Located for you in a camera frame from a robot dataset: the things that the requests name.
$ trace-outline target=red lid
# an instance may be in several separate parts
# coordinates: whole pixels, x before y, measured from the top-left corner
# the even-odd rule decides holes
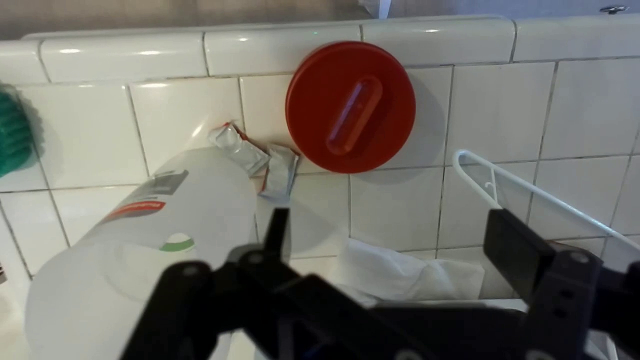
[[[402,65],[364,42],[312,52],[285,97],[295,146],[331,172],[366,172],[389,161],[411,133],[414,117],[414,90]]]

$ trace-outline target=red round cap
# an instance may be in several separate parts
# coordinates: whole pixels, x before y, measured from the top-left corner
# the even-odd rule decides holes
[[[389,161],[411,133],[416,98],[402,65],[378,47],[337,42],[312,52],[285,95],[300,153],[331,172]]]

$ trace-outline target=handle on red lid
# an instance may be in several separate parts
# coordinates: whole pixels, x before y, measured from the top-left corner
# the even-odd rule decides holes
[[[345,156],[355,149],[366,125],[371,121],[380,104],[380,98],[382,85],[378,78],[362,77],[353,82],[325,139],[325,149],[334,156]]]

